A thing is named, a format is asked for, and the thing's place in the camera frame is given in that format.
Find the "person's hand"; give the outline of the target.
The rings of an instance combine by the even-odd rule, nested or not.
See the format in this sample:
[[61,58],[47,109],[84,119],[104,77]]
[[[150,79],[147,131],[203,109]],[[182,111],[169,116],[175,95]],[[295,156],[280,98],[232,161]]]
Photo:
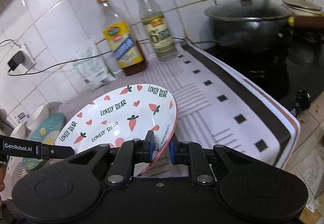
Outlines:
[[5,189],[4,179],[6,175],[6,166],[3,163],[0,163],[0,192],[3,192]]

